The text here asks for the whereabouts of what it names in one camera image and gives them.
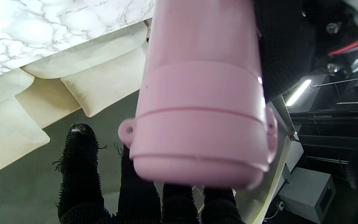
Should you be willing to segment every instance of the red cable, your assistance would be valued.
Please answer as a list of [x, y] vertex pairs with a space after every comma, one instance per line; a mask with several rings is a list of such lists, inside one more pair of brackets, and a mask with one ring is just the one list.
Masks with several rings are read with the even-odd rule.
[[349, 49], [351, 49], [353, 47], [357, 47], [357, 46], [358, 46], [358, 40], [356, 40], [356, 41], [354, 41], [354, 42], [352, 42], [352, 43], [350, 43], [350, 44], [348, 44], [348, 45], [346, 45], [344, 47], [341, 47], [338, 50], [331, 51], [330, 54], [331, 55], [336, 55], [336, 54], [342, 53], [344, 51], [347, 51], [347, 50], [349, 50]]

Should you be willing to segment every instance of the white marble pattern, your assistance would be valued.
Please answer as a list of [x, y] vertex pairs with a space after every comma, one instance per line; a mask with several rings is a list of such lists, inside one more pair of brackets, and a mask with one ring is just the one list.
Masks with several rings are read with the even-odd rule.
[[155, 0], [0, 0], [0, 74], [153, 15]]

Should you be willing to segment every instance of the white box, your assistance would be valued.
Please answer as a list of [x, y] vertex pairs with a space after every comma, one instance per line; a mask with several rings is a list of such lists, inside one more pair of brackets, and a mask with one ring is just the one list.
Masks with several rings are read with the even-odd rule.
[[278, 193], [290, 212], [321, 224], [336, 193], [330, 174], [296, 167]]

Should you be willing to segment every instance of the pink cylinder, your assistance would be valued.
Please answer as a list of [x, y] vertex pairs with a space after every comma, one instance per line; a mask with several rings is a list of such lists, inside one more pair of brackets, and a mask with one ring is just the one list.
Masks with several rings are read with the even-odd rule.
[[118, 129], [147, 180], [253, 189], [277, 150], [250, 0], [159, 0], [135, 119]]

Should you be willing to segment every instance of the black knit fabric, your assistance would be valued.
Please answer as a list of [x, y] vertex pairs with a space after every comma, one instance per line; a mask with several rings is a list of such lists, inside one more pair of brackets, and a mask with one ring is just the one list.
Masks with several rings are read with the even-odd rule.
[[199, 224], [190, 186], [164, 184], [162, 202], [163, 223]]
[[255, 14], [262, 35], [264, 96], [269, 102], [311, 71], [315, 33], [302, 15], [300, 0], [255, 0]]
[[154, 224], [161, 221], [159, 196], [153, 182], [142, 180], [124, 145], [121, 157], [121, 189], [117, 219], [120, 223]]
[[110, 217], [101, 194], [97, 171], [98, 149], [96, 136], [88, 125], [76, 124], [71, 127], [58, 165], [63, 177], [58, 206], [61, 223], [93, 223]]
[[203, 224], [243, 224], [231, 189], [204, 188]]
[[[142, 180], [123, 146], [118, 212], [111, 216], [104, 207], [97, 172], [99, 145], [93, 130], [74, 125], [59, 160], [63, 176], [58, 217], [62, 224], [199, 224], [191, 187], [165, 184], [163, 207], [152, 182]], [[204, 190], [205, 224], [242, 223], [231, 190]]]

